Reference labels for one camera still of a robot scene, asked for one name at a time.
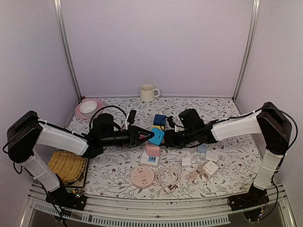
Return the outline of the yellow cube socket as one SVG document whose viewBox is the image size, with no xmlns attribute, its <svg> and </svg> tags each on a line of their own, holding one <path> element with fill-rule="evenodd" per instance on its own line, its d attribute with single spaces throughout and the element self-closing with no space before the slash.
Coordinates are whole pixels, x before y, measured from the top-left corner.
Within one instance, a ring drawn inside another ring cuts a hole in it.
<svg viewBox="0 0 303 227">
<path fill-rule="evenodd" d="M 153 125 L 152 128 L 157 128 L 161 131 L 165 131 L 165 127 L 164 126 L 160 126 L 160 125 Z"/>
</svg>

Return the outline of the cyan cube socket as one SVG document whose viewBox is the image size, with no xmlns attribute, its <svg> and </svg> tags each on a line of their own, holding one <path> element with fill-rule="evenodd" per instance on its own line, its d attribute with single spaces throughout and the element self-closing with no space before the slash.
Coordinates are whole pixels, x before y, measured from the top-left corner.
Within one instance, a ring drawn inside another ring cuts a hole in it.
<svg viewBox="0 0 303 227">
<path fill-rule="evenodd" d="M 149 139 L 148 141 L 151 144 L 159 146 L 162 143 L 162 140 L 164 138 L 165 132 L 161 131 L 161 130 L 159 130 L 157 128 L 153 128 L 151 131 L 154 132 L 154 137 L 152 139 Z"/>
</svg>

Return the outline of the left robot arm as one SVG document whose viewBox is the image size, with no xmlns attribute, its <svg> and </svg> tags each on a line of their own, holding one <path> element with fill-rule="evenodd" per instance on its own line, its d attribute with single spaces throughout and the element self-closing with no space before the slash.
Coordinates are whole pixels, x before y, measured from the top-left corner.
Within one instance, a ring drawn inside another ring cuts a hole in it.
<svg viewBox="0 0 303 227">
<path fill-rule="evenodd" d="M 62 180 L 35 152 L 37 145 L 92 159 L 103 154 L 107 147 L 125 145 L 132 148 L 153 136 L 154 132 L 131 122 L 125 122 L 125 130 L 122 130 L 109 113 L 99 114 L 90 122 L 89 132 L 79 135 L 42 121 L 35 111 L 29 111 L 8 128 L 4 148 L 12 162 L 21 164 L 48 192 L 52 192 L 55 201 L 67 205 L 70 194 L 63 189 Z"/>
</svg>

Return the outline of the pink cube socket front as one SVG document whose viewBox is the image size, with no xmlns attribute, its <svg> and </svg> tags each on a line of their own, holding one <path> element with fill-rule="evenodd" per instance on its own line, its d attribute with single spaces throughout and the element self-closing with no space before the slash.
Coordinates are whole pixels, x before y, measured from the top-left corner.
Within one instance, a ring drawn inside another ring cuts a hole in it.
<svg viewBox="0 0 303 227">
<path fill-rule="evenodd" d="M 146 154 L 151 157 L 159 157 L 160 156 L 160 147 L 151 143 L 146 144 Z"/>
</svg>

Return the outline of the light blue charger plug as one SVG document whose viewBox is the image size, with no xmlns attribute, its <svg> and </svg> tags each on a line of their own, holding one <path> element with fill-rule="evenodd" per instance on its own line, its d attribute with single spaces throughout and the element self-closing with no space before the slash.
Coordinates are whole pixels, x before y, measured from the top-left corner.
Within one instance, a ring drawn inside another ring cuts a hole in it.
<svg viewBox="0 0 303 227">
<path fill-rule="evenodd" d="M 205 154 L 207 152 L 207 146 L 205 144 L 199 145 L 197 147 L 197 153 Z"/>
</svg>

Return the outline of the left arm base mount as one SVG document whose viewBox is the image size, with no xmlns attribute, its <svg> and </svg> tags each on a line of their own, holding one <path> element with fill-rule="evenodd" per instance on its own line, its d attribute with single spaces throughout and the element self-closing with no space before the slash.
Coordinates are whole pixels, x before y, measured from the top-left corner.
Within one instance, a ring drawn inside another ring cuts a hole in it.
<svg viewBox="0 0 303 227">
<path fill-rule="evenodd" d="M 46 202 L 58 205 L 59 207 L 84 211 L 87 197 L 77 192 L 68 192 L 65 187 L 61 186 L 53 192 L 47 191 Z"/>
</svg>

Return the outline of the dark blue cube socket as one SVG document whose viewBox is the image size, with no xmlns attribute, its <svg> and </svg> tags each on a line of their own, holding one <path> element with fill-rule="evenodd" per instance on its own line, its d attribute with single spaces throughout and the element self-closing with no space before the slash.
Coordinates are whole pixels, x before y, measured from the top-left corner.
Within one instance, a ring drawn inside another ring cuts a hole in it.
<svg viewBox="0 0 303 227">
<path fill-rule="evenodd" d="M 157 126 L 166 126 L 166 116 L 165 115 L 161 115 L 161 114 L 156 114 L 154 119 L 153 119 L 153 125 L 157 125 Z"/>
</svg>

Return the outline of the white delixi socket adapter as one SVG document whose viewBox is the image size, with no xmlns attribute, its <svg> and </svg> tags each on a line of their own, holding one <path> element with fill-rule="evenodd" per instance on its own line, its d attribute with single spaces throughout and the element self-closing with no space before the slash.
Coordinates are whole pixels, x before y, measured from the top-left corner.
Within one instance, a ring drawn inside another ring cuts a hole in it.
<svg viewBox="0 0 303 227">
<path fill-rule="evenodd" d="M 203 175 L 205 178 L 210 178 L 213 176 L 217 170 L 219 169 L 219 166 L 216 165 L 213 161 L 208 161 L 204 166 L 203 166 Z"/>
</svg>

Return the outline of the white charger plug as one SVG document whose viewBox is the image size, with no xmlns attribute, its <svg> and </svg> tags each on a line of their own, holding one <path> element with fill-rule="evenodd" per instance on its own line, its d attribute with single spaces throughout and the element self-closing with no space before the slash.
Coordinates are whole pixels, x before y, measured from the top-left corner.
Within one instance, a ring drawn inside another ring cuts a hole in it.
<svg viewBox="0 0 303 227">
<path fill-rule="evenodd" d="M 187 158 L 182 158 L 181 160 L 181 166 L 182 167 L 191 167 L 192 166 L 192 159 L 187 157 Z"/>
</svg>

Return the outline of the white long power strip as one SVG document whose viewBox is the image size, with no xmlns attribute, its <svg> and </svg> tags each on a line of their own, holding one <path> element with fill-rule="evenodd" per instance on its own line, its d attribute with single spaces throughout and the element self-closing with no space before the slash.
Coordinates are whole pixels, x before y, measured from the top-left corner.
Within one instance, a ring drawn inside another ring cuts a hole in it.
<svg viewBox="0 0 303 227">
<path fill-rule="evenodd" d="M 143 153 L 142 153 L 140 164 L 143 165 L 143 166 L 149 166 L 149 167 L 157 168 L 158 164 L 159 164 L 160 157 L 148 156 L 146 154 L 146 148 L 145 147 L 144 147 L 144 150 L 143 150 Z"/>
</svg>

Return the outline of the white square adapter plug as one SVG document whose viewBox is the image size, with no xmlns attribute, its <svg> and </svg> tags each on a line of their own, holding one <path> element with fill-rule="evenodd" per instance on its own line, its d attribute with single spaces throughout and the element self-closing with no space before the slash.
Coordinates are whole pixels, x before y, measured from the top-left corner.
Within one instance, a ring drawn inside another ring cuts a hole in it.
<svg viewBox="0 0 303 227">
<path fill-rule="evenodd" d="M 219 160 L 219 155 L 215 152 L 207 151 L 205 158 L 209 161 L 217 162 Z"/>
</svg>

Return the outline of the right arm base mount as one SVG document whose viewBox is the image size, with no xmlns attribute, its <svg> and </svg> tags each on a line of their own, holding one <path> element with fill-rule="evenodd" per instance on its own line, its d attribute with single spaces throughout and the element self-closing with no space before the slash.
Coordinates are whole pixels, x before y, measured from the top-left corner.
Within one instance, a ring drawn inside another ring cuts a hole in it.
<svg viewBox="0 0 303 227">
<path fill-rule="evenodd" d="M 260 206 L 269 202 L 266 190 L 251 188 L 247 193 L 228 197 L 227 203 L 232 211 Z"/>
</svg>

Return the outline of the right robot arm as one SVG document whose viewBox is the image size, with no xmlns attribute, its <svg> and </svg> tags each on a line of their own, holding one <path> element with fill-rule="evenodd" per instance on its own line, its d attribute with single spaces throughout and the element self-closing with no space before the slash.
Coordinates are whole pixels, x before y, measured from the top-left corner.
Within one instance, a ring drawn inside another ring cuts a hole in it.
<svg viewBox="0 0 303 227">
<path fill-rule="evenodd" d="M 292 126 L 295 125 L 286 112 L 272 102 L 265 102 L 260 108 L 240 116 L 230 116 L 205 123 L 195 109 L 187 109 L 179 114 L 184 130 L 165 131 L 164 146 L 185 148 L 189 144 L 215 144 L 229 138 L 254 135 L 263 140 L 264 154 L 261 166 L 245 195 L 248 206 L 255 206 L 263 199 L 275 172 L 281 166 L 285 154 L 293 144 Z"/>
</svg>

